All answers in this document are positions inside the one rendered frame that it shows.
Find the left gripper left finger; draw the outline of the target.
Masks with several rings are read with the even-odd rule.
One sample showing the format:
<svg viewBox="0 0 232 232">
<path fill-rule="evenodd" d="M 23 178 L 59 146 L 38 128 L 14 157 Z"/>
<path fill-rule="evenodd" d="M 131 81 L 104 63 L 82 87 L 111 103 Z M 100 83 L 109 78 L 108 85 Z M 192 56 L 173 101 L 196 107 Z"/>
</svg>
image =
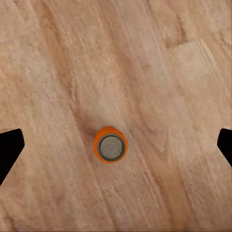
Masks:
<svg viewBox="0 0 232 232">
<path fill-rule="evenodd" d="M 0 185 L 25 147 L 21 129 L 0 134 Z"/>
</svg>

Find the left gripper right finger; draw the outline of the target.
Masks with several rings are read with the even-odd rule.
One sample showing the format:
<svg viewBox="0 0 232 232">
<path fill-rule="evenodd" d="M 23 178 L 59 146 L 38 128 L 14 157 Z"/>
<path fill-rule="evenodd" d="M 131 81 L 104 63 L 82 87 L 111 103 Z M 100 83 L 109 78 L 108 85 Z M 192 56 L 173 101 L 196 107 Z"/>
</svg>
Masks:
<svg viewBox="0 0 232 232">
<path fill-rule="evenodd" d="M 217 146 L 232 166 L 232 130 L 225 128 L 220 130 Z"/>
</svg>

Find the can of soda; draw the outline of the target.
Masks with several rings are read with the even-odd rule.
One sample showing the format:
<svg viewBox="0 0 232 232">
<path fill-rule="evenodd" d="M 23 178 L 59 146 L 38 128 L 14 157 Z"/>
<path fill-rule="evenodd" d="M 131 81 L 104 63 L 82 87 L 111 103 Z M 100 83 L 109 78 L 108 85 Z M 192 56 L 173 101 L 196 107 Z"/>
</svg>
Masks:
<svg viewBox="0 0 232 232">
<path fill-rule="evenodd" d="M 94 151 L 102 162 L 116 163 L 122 160 L 128 151 L 127 138 L 115 127 L 103 127 L 96 134 Z"/>
</svg>

